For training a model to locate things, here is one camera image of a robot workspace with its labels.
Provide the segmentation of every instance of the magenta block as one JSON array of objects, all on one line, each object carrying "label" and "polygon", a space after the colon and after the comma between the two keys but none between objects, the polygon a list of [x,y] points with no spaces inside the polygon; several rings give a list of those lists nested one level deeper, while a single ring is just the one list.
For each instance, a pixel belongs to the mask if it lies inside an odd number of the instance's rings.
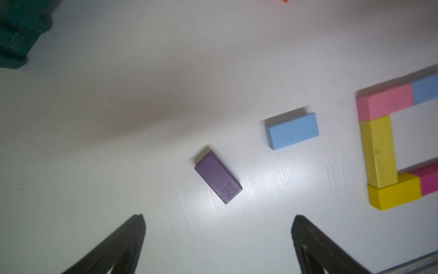
[{"label": "magenta block", "polygon": [[438,162],[410,173],[420,177],[423,196],[438,191]]},{"label": "magenta block", "polygon": [[356,99],[359,120],[371,121],[413,106],[412,84],[401,85]]},{"label": "magenta block", "polygon": [[225,204],[242,191],[240,184],[213,151],[202,158],[194,168]]}]

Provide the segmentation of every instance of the wooden block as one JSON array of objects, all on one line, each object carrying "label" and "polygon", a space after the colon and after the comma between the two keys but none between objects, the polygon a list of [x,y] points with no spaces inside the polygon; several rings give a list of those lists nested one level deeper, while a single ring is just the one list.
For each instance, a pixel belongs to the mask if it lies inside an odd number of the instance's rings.
[{"label": "wooden block", "polygon": [[273,150],[308,140],[319,135],[315,113],[265,127],[269,147]]},{"label": "wooden block", "polygon": [[241,185],[213,151],[205,155],[194,168],[225,204],[242,191]]},{"label": "wooden block", "polygon": [[377,188],[397,182],[396,153],[391,116],[360,121],[368,184]]},{"label": "wooden block", "polygon": [[414,105],[438,98],[438,74],[413,82],[412,90]]},{"label": "wooden block", "polygon": [[423,196],[438,191],[438,162],[410,173],[420,177],[421,194]]},{"label": "wooden block", "polygon": [[356,103],[361,121],[371,121],[389,115],[413,106],[412,84],[358,97]]},{"label": "wooden block", "polygon": [[421,198],[420,177],[412,174],[399,176],[399,182],[382,189],[368,186],[372,206],[386,210]]}]

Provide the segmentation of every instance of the white table surface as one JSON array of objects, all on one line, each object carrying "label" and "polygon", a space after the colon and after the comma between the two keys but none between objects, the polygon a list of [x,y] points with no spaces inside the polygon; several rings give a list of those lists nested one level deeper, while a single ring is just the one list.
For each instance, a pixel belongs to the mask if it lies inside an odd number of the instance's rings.
[{"label": "white table surface", "polygon": [[[373,272],[438,250],[438,194],[369,204],[355,105],[438,63],[437,14],[435,0],[63,0],[28,64],[0,70],[0,272],[61,273],[140,213],[137,273],[298,273],[296,214]],[[271,150],[263,121],[300,107],[320,136]],[[437,117],[437,100],[394,114],[399,168],[438,157]],[[205,146],[243,186],[228,205],[194,170]]]}]

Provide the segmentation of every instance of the green container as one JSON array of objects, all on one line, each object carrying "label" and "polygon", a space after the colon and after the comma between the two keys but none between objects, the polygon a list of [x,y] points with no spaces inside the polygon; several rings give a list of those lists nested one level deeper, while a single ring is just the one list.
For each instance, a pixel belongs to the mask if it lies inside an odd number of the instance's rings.
[{"label": "green container", "polygon": [[0,68],[19,68],[41,33],[49,30],[43,16],[52,0],[0,0]]}]

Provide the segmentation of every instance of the purple block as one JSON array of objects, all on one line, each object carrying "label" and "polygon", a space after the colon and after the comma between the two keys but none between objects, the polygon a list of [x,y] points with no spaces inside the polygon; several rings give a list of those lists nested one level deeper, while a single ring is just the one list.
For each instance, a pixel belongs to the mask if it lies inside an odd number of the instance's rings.
[{"label": "purple block", "polygon": [[194,169],[225,204],[229,203],[237,194],[239,194],[239,192],[242,191],[240,184],[213,151],[210,151],[204,158],[202,158],[195,165]]}]

